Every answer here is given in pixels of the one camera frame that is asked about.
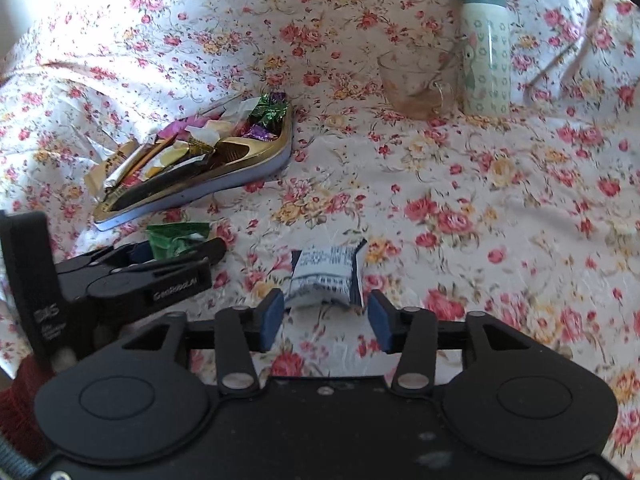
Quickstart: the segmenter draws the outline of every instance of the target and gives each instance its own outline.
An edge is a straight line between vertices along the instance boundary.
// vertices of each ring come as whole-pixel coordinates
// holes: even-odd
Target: silver screw
[[[244,372],[233,372],[222,378],[222,384],[231,390],[244,390],[254,384],[254,378]]]
[[[426,375],[408,373],[398,377],[398,385],[406,390],[420,390],[429,384],[429,378]]]
[[[51,473],[49,477],[50,480],[71,480],[71,476],[69,476],[64,471],[54,471]]]

